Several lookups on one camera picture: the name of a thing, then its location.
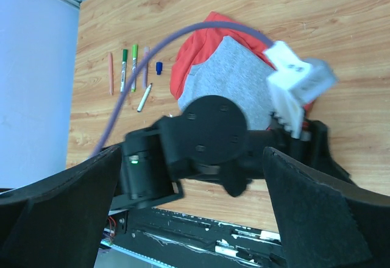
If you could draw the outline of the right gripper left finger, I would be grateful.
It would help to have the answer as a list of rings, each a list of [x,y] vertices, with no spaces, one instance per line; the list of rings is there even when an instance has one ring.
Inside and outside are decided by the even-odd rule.
[[[111,146],[1,193],[1,267],[93,267],[120,168],[121,150]]]

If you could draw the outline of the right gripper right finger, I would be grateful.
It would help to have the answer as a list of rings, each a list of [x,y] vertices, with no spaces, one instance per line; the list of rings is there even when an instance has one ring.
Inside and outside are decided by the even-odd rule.
[[[263,171],[288,267],[389,267],[389,196],[271,147]]]

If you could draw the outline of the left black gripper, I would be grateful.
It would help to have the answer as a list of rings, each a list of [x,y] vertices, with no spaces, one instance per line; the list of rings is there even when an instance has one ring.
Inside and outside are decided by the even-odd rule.
[[[264,179],[263,153],[273,147],[296,161],[338,180],[352,184],[350,174],[332,157],[328,143],[328,127],[321,121],[305,119],[298,138],[285,129],[279,119],[272,118],[265,130],[251,130],[247,124],[243,149],[243,188],[253,180]]]

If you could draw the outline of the pink pen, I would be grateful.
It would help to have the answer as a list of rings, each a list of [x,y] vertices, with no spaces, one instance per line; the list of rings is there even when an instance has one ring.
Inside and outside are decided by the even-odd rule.
[[[111,52],[108,53],[108,76],[109,76],[109,92],[112,96],[114,93],[113,86],[113,55]]]

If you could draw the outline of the orange white pen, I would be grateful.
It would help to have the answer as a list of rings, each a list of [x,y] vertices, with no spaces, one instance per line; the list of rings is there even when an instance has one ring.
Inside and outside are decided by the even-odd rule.
[[[121,62],[121,84],[120,92],[122,93],[126,86],[126,70],[127,70],[127,61]]]

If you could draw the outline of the white marker green end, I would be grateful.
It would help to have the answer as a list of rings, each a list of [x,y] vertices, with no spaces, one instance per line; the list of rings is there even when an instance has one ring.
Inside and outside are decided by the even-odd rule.
[[[138,62],[138,58],[132,59],[132,74],[134,74],[137,69],[137,62]],[[131,86],[131,92],[135,92],[136,88],[137,88],[137,78],[134,78]]]

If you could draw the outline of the purple pen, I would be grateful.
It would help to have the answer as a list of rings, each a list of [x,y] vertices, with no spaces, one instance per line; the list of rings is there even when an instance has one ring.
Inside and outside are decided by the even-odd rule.
[[[144,54],[143,54],[143,58],[145,59],[147,57],[149,53],[149,47],[146,46],[144,48]],[[147,82],[147,75],[148,75],[148,63],[146,63],[144,66],[143,66],[143,88],[146,89],[148,87],[148,82]]]

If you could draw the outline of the dark green pen cap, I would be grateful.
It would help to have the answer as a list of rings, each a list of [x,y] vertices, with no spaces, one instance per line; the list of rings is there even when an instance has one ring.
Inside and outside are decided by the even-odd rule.
[[[128,50],[127,49],[123,49],[122,50],[122,62],[126,62],[127,61],[127,57],[128,57]]]

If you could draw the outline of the light green pen cap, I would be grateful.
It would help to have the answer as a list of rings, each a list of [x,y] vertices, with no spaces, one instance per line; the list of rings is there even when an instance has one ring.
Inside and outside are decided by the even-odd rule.
[[[132,45],[132,59],[137,59],[138,58],[138,45],[133,44]]]

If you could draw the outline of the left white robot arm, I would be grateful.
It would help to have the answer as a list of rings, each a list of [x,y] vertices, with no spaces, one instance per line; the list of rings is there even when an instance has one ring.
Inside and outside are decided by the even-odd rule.
[[[111,210],[142,209],[179,200],[185,178],[224,187],[240,196],[263,174],[263,152],[273,147],[295,160],[350,182],[330,155],[328,128],[305,119],[299,138],[275,114],[264,130],[249,130],[242,110],[222,96],[196,99],[179,116],[162,117],[128,133],[121,143],[122,166]]]

